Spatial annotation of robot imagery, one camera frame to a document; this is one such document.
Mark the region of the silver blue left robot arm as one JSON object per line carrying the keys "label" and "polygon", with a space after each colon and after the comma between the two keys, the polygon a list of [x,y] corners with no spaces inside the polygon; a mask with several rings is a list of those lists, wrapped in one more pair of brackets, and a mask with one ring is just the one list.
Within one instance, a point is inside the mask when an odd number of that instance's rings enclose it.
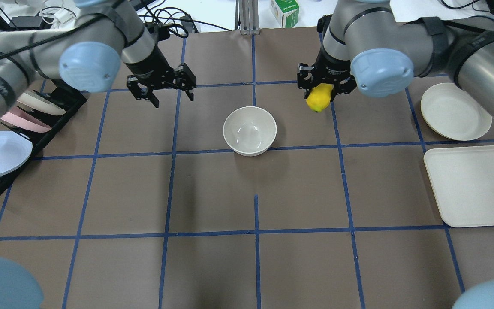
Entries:
{"label": "silver blue left robot arm", "polygon": [[174,88],[193,99],[196,77],[186,64],[172,69],[127,0],[77,0],[72,29],[0,31],[0,117],[35,78],[61,79],[88,92],[110,89],[124,63],[144,86],[140,99],[158,105],[153,90]]}

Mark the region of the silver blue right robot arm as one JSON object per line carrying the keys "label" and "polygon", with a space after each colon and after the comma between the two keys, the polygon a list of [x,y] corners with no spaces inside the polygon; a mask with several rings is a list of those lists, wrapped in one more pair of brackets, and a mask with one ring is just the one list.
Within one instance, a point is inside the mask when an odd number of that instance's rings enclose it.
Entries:
{"label": "silver blue right robot arm", "polygon": [[329,101],[358,88],[386,97],[414,78],[446,73],[494,118],[494,19],[428,16],[398,24],[388,0],[339,0],[317,26],[323,41],[312,65],[300,63],[297,86],[308,99],[329,84]]}

